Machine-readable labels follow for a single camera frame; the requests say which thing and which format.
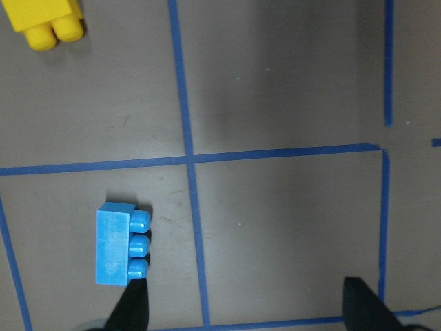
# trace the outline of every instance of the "blue lego brick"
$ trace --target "blue lego brick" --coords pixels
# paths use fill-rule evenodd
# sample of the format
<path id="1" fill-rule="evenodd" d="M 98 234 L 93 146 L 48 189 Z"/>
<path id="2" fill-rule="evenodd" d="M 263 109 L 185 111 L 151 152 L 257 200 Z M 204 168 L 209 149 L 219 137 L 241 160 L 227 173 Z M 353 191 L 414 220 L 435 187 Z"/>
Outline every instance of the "blue lego brick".
<path id="1" fill-rule="evenodd" d="M 96 212 L 97 284 L 126 286 L 147 276 L 150 214 L 135 207 L 106 202 Z"/>

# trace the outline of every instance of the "grid square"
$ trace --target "grid square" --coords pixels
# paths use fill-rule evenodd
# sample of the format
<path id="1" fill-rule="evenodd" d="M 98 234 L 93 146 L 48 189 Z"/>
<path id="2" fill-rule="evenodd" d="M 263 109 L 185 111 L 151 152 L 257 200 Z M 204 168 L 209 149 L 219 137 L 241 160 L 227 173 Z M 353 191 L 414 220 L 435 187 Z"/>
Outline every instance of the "grid square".
<path id="1" fill-rule="evenodd" d="M 35 330 L 99 326 L 118 301 L 124 288 L 95 284 L 106 198 L 153 206 L 151 329 L 201 325 L 185 166 L 1 177 L 0 193 Z"/>
<path id="2" fill-rule="evenodd" d="M 0 10 L 1 167 L 183 154 L 166 1 L 83 7 L 86 35 L 50 52 Z"/>
<path id="3" fill-rule="evenodd" d="M 3 239 L 0 236 L 0 329 L 1 330 L 24 330 L 23 319 L 17 296 L 14 290 L 11 271 L 6 257 Z"/>
<path id="4" fill-rule="evenodd" d="M 364 143 L 384 1 L 179 1 L 196 154 Z"/>
<path id="5" fill-rule="evenodd" d="M 441 40 L 437 1 L 396 1 L 391 200 L 386 302 L 393 310 L 439 305 Z"/>
<path id="6" fill-rule="evenodd" d="M 214 325 L 341 315 L 378 281 L 381 152 L 197 165 Z"/>

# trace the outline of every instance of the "yellow stud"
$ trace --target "yellow stud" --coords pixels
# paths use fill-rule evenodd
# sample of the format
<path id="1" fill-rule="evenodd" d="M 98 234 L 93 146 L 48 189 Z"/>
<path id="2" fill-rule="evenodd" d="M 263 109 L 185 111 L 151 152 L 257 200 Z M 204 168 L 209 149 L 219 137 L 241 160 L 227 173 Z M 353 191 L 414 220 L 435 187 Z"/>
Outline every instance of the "yellow stud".
<path id="1" fill-rule="evenodd" d="M 52 32 L 52 26 L 49 23 L 31 26 L 24 30 L 23 33 L 33 50 L 50 50 L 57 43 Z"/>
<path id="2" fill-rule="evenodd" d="M 1 0 L 16 32 L 23 33 L 33 50 L 49 50 L 61 41 L 83 34 L 83 18 L 76 0 Z"/>
<path id="3" fill-rule="evenodd" d="M 83 36 L 83 27 L 73 14 L 69 14 L 52 22 L 55 34 L 62 41 L 77 41 Z"/>

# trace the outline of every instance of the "blue tape line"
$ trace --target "blue tape line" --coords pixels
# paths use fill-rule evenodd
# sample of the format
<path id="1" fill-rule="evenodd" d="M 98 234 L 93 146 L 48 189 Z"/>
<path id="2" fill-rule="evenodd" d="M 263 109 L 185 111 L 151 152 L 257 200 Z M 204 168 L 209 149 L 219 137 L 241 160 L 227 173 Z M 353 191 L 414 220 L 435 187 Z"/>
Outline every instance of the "blue tape line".
<path id="1" fill-rule="evenodd" d="M 201 297 L 201 311 L 204 326 L 210 325 L 208 289 L 205 273 L 205 259 L 203 250 L 203 238 L 201 227 L 201 214 L 199 210 L 198 187 L 196 182 L 196 167 L 193 157 L 192 125 L 190 122 L 187 84 L 185 80 L 184 56 L 181 43 L 181 31 L 179 25 L 178 4 L 176 0 L 168 0 L 170 14 L 170 27 L 172 30 L 172 44 L 174 53 L 174 65 L 176 67 L 176 80 L 178 84 L 179 106 L 181 109 L 181 121 L 183 127 L 185 156 L 187 157 L 187 174 L 190 194 L 190 204 L 193 216 L 194 243 L 196 248 L 196 264 L 198 267 L 199 295 Z"/>
<path id="2" fill-rule="evenodd" d="M 441 147 L 441 138 L 432 139 L 432 147 Z"/>
<path id="3" fill-rule="evenodd" d="M 30 167 L 0 168 L 0 176 L 19 176 L 24 174 L 58 174 L 61 172 L 85 172 L 96 170 L 113 170 L 129 168 L 146 168 L 160 166 L 175 166 L 185 164 L 187 158 L 182 157 L 159 157 L 153 159 L 137 159 L 122 161 L 104 161 L 91 163 L 71 163 L 58 165 L 36 165 Z"/>
<path id="4" fill-rule="evenodd" d="M 382 150 L 377 145 L 370 143 L 357 143 L 353 145 L 320 146 L 305 148 L 283 148 L 279 150 L 249 150 L 245 152 L 230 152 L 218 154 L 200 154 L 194 156 L 195 163 L 268 159 L 273 157 L 303 157 L 307 155 L 341 154 L 352 152 L 374 152 Z"/>
<path id="5" fill-rule="evenodd" d="M 160 157 L 153 159 L 55 164 L 43 166 L 32 165 L 28 167 L 0 168 L 0 176 L 22 176 L 27 174 L 59 174 L 62 172 L 87 172 L 97 170 L 148 168 L 161 167 L 166 165 L 177 166 L 189 163 L 268 159 L 275 157 L 303 157 L 308 155 L 341 154 L 351 152 L 375 152 L 379 150 L 382 150 L 379 146 L 371 145 L 369 143 L 305 148 L 284 148 L 279 150 L 249 150 L 244 152 L 201 154 L 188 157 Z"/>
<path id="6" fill-rule="evenodd" d="M 19 267 L 17 266 L 17 260 L 15 259 L 14 248 L 12 246 L 11 238 L 9 235 L 8 224 L 6 223 L 5 212 L 3 210 L 3 204 L 0 199 L 0 231 L 3 238 L 3 244 L 5 246 L 6 256 L 8 257 L 9 268 L 11 269 L 12 280 L 14 281 L 15 292 L 19 301 L 21 317 L 26 331 L 32 331 L 32 324 L 30 322 L 28 304 L 26 303 L 25 292 L 23 291 L 23 285 L 21 283 L 21 277 Z"/>
<path id="7" fill-rule="evenodd" d="M 393 123 L 393 0 L 384 5 L 384 124 Z"/>
<path id="8" fill-rule="evenodd" d="M 194 326 L 190 328 L 172 328 L 172 329 L 156 329 L 156 330 L 149 330 L 149 331 L 208 331 L 210 330 L 209 327 L 203 327 L 203 326 Z"/>
<path id="9" fill-rule="evenodd" d="M 380 278 L 378 279 L 378 297 L 384 302 L 386 295 L 387 230 L 389 221 L 389 185 L 391 177 L 391 163 L 386 150 L 383 150 L 382 163 L 379 256 Z"/>
<path id="10" fill-rule="evenodd" d="M 433 308 L 427 308 L 427 309 L 419 309 L 419 310 L 402 310 L 399 312 L 394 312 L 396 316 L 418 316 L 422 314 L 426 314 L 427 312 L 434 312 L 436 310 L 441 310 L 441 306 L 433 307 Z"/>
<path id="11" fill-rule="evenodd" d="M 181 42 L 181 28 L 179 26 L 178 4 L 176 0 L 168 0 L 170 25 L 172 29 L 172 44 L 174 65 L 176 68 L 176 80 L 178 82 L 179 106 L 183 126 L 185 155 L 193 155 L 192 125 L 190 123 L 187 83 L 185 80 L 184 56 Z"/>
<path id="12" fill-rule="evenodd" d="M 201 213 L 199 210 L 198 188 L 196 182 L 196 167 L 194 163 L 187 165 L 190 204 L 193 215 L 194 243 L 196 248 L 196 264 L 198 266 L 199 295 L 201 297 L 201 311 L 204 326 L 210 325 L 207 276 L 205 273 L 204 246 L 201 225 Z"/>

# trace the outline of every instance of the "lego stud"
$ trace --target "lego stud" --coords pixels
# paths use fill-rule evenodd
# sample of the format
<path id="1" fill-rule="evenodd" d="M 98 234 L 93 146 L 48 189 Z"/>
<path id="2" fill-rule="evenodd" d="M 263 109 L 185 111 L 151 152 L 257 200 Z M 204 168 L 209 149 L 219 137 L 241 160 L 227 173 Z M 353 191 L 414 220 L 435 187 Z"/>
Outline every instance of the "lego stud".
<path id="1" fill-rule="evenodd" d="M 146 233 L 150 227 L 150 214 L 143 210 L 133 210 L 130 215 L 130 232 Z"/>
<path id="2" fill-rule="evenodd" d="M 129 257 L 145 257 L 149 251 L 149 239 L 137 234 L 132 237 L 129 244 Z"/>
<path id="3" fill-rule="evenodd" d="M 59 17 L 51 23 L 58 39 L 62 41 L 77 41 L 83 36 L 83 27 L 74 14 Z"/>
<path id="4" fill-rule="evenodd" d="M 132 259 L 127 272 L 128 281 L 147 276 L 147 261 L 145 259 Z"/>
<path id="5" fill-rule="evenodd" d="M 55 46 L 57 40 L 52 32 L 52 26 L 49 23 L 31 26 L 23 31 L 29 46 L 33 50 L 50 50 Z"/>

